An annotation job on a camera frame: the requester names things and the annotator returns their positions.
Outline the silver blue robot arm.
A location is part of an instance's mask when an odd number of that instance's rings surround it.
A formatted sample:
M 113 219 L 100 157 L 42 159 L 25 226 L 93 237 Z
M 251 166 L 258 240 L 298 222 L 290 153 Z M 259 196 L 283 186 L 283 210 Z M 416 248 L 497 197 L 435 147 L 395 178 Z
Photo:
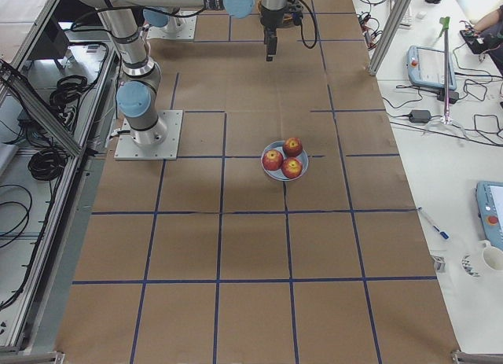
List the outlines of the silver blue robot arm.
M 133 10 L 151 9 L 167 18 L 179 17 L 181 8 L 224 10 L 234 18 L 247 17 L 255 0 L 80 0 L 94 8 L 103 28 L 122 56 L 128 80 L 116 93 L 116 103 L 130 125 L 130 136 L 140 147 L 158 145 L 168 136 L 167 124 L 155 109 L 161 71 L 151 58 L 146 41 L 141 37 Z

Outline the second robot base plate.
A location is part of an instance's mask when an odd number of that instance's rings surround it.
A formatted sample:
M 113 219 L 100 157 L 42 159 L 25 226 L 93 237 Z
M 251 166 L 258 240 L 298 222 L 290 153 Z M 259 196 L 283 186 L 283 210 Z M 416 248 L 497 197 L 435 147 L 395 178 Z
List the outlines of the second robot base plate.
M 171 41 L 191 41 L 194 39 L 196 17 L 175 18 L 162 14 L 147 15 L 149 26 L 147 39 L 165 39 Z

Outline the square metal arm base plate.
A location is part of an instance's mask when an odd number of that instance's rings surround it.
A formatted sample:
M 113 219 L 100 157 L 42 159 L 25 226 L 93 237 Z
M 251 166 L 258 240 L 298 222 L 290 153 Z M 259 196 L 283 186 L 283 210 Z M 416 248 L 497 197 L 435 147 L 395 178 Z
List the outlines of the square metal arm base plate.
M 183 121 L 182 110 L 160 110 L 155 126 L 147 131 L 135 130 L 130 119 L 121 127 L 128 133 L 119 136 L 116 160 L 176 160 Z

